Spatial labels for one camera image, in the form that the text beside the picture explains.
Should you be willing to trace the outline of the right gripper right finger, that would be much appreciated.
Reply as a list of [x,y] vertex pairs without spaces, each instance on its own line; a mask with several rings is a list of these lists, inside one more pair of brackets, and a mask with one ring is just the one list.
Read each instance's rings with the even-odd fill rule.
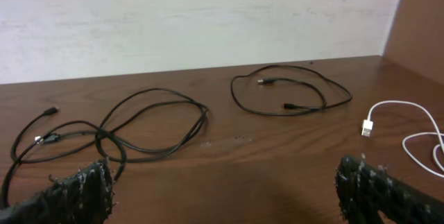
[[353,224],[443,222],[443,202],[352,156],[341,158],[335,175],[343,220]]

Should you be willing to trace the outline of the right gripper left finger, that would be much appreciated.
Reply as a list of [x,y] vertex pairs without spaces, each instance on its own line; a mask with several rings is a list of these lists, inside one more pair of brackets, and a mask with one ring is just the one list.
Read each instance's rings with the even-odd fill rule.
[[104,223],[114,207],[109,162],[97,160],[55,180],[32,198],[1,210],[1,223]]

